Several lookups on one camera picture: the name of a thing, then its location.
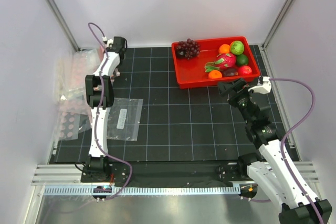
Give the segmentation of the pink dragon fruit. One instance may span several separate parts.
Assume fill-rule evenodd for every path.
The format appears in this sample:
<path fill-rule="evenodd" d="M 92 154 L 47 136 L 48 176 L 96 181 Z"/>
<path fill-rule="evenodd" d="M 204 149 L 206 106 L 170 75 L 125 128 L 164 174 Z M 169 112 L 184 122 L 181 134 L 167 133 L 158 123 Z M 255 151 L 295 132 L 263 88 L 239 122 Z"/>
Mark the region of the pink dragon fruit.
<path fill-rule="evenodd" d="M 227 68 L 231 68 L 236 64 L 236 56 L 232 53 L 219 54 L 216 61 L 208 62 L 205 64 L 205 72 L 210 72 L 211 70 L 224 71 Z"/>

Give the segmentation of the pink-dotted zip bag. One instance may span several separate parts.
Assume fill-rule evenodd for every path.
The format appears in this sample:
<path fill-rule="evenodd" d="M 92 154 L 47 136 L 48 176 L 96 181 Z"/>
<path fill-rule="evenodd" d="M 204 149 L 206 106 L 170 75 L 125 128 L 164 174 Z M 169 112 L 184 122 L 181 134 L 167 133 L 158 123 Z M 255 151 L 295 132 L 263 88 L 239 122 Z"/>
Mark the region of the pink-dotted zip bag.
<path fill-rule="evenodd" d="M 102 51 L 89 48 L 58 59 L 54 94 L 60 100 L 71 100 L 85 94 L 85 77 L 93 74 L 102 60 Z"/>

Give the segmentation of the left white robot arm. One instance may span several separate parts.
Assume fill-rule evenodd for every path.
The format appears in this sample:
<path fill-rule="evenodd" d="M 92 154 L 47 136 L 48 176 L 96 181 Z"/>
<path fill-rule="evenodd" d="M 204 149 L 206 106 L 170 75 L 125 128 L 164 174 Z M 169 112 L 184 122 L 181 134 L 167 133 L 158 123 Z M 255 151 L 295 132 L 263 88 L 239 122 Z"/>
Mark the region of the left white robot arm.
<path fill-rule="evenodd" d="M 127 40 L 103 39 L 103 60 L 98 69 L 85 77 L 86 100 L 91 109 L 92 131 L 88 158 L 82 170 L 83 183 L 106 182 L 112 171 L 107 147 L 108 117 L 114 104 L 111 76 L 124 60 Z"/>

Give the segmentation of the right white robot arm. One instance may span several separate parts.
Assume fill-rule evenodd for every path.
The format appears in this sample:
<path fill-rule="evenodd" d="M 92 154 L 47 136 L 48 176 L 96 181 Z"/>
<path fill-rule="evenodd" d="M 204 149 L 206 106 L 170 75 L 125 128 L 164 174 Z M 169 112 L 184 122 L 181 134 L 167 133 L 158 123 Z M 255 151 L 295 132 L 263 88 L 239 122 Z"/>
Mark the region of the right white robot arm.
<path fill-rule="evenodd" d="M 236 173 L 243 180 L 252 179 L 265 192 L 279 209 L 280 223 L 327 223 L 331 204 L 311 189 L 285 147 L 288 135 L 311 114 L 315 94 L 308 85 L 298 82 L 310 92 L 312 104 L 306 115 L 280 136 L 269 120 L 270 107 L 260 108 L 251 100 L 253 93 L 270 93 L 273 80 L 263 77 L 256 86 L 250 86 L 244 79 L 218 83 L 220 96 L 228 97 L 228 104 L 239 110 L 246 123 L 247 137 L 258 151 L 240 156 Z"/>

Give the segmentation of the clear blue-zip bag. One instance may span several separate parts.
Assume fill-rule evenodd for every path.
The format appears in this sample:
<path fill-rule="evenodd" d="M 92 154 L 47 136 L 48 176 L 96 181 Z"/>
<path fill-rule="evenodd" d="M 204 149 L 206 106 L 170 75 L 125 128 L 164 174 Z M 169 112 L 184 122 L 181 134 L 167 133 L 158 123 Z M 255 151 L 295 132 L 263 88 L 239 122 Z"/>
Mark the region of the clear blue-zip bag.
<path fill-rule="evenodd" d="M 108 117 L 107 139 L 136 142 L 142 106 L 142 99 L 115 98 Z"/>

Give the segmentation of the pink-dotted bag on table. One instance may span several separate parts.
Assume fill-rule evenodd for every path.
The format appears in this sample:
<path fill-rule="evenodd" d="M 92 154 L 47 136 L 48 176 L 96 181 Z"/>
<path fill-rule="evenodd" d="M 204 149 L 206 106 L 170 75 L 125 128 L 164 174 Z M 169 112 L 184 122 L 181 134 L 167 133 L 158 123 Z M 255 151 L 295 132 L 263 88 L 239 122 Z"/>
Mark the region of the pink-dotted bag on table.
<path fill-rule="evenodd" d="M 91 129 L 92 115 L 83 96 L 66 100 L 61 98 L 54 137 L 58 141 L 71 141 Z"/>

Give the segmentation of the dark purple fruit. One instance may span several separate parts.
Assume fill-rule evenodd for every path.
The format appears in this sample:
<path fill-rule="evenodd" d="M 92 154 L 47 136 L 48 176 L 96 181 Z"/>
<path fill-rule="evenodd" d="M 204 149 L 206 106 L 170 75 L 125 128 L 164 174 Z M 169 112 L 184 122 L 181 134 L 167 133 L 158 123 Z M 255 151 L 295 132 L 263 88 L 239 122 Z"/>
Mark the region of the dark purple fruit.
<path fill-rule="evenodd" d="M 236 68 L 227 68 L 223 71 L 223 77 L 235 77 L 238 76 L 238 70 Z"/>

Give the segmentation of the red apple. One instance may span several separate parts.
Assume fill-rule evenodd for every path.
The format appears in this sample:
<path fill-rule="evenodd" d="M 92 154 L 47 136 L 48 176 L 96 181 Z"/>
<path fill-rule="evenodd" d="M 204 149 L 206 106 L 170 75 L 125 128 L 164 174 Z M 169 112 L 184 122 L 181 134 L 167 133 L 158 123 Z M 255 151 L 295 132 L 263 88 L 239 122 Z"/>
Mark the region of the red apple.
<path fill-rule="evenodd" d="M 247 75 L 250 75 L 252 73 L 253 73 L 253 71 L 252 71 L 252 68 L 250 66 L 240 66 L 238 68 L 238 74 L 240 76 L 247 76 Z"/>

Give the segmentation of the light green bumpy fruit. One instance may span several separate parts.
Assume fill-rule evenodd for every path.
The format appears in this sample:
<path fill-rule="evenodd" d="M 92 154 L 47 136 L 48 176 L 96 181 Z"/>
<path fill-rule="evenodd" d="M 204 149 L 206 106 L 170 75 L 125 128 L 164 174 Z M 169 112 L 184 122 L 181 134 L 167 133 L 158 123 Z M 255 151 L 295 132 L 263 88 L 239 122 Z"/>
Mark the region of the light green bumpy fruit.
<path fill-rule="evenodd" d="M 237 55 L 237 56 L 241 55 L 243 54 L 244 50 L 245 50 L 245 46 L 239 40 L 235 40 L 230 44 L 229 51 L 234 55 Z"/>

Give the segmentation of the red plastic tray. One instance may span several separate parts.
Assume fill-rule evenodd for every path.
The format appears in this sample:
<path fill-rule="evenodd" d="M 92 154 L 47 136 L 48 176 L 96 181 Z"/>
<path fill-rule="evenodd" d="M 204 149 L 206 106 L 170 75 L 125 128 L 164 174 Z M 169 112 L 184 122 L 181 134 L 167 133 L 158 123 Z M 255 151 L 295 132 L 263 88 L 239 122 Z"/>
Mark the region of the red plastic tray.
<path fill-rule="evenodd" d="M 181 89 L 214 86 L 260 76 L 256 59 L 243 36 L 172 43 L 177 83 Z"/>

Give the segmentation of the dark purple grape bunch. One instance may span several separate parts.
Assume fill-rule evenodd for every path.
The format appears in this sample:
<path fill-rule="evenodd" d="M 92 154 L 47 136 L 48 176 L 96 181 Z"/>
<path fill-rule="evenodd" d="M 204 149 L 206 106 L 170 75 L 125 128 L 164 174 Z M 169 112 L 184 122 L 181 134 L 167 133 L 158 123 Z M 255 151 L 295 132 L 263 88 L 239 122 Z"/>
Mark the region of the dark purple grape bunch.
<path fill-rule="evenodd" d="M 187 41 L 179 41 L 176 46 L 176 56 L 179 59 L 193 59 L 200 54 L 199 43 L 188 39 Z"/>

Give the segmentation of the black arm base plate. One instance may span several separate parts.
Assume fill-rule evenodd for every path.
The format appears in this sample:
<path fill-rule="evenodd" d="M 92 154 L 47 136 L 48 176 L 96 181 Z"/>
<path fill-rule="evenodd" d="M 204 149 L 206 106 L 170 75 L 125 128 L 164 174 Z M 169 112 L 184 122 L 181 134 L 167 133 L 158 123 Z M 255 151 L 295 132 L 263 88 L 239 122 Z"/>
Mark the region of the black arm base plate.
<path fill-rule="evenodd" d="M 237 160 L 214 161 L 149 161 L 88 164 L 82 168 L 82 183 L 115 182 L 130 179 L 130 186 L 181 187 L 187 183 L 250 183 L 251 178 Z"/>

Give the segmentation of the left aluminium corner post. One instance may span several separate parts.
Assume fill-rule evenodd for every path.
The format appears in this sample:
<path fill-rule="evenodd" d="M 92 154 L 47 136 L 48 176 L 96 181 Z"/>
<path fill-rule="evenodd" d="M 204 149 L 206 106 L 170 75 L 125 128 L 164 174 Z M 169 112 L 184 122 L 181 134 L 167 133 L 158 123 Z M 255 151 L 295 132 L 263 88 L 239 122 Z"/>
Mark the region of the left aluminium corner post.
<path fill-rule="evenodd" d="M 53 13 L 58 25 L 60 26 L 61 30 L 65 34 L 67 40 L 69 41 L 71 47 L 74 51 L 79 51 L 80 47 L 76 42 L 67 22 L 65 21 L 60 9 L 58 8 L 55 0 L 45 0 L 47 5 L 49 6 L 51 12 Z"/>

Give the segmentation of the perforated metal rail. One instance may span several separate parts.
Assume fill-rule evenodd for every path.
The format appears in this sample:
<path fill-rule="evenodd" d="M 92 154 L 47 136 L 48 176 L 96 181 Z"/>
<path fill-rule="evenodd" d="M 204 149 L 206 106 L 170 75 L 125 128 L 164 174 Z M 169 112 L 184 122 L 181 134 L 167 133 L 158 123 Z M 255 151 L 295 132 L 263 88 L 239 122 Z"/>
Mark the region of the perforated metal rail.
<path fill-rule="evenodd" d="M 62 185 L 46 186 L 46 196 L 112 196 L 118 192 L 118 187 L 105 185 Z M 239 195 L 240 187 L 210 187 L 210 188 L 137 188 L 126 187 L 120 196 L 163 196 L 163 195 Z"/>

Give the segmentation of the right aluminium corner post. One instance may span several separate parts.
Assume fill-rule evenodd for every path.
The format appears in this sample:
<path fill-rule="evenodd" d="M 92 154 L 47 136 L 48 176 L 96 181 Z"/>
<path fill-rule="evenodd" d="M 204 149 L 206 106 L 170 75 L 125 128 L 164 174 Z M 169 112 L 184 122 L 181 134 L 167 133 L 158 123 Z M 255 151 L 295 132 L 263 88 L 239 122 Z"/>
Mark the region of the right aluminium corner post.
<path fill-rule="evenodd" d="M 284 18 L 288 14 L 289 10 L 291 9 L 292 5 L 294 4 L 295 0 L 285 0 L 280 12 L 278 13 L 270 31 L 268 32 L 264 42 L 262 43 L 262 48 L 266 49 L 271 40 L 273 39 L 274 35 L 276 34 L 277 30 L 279 29 L 281 23 L 283 22 Z"/>

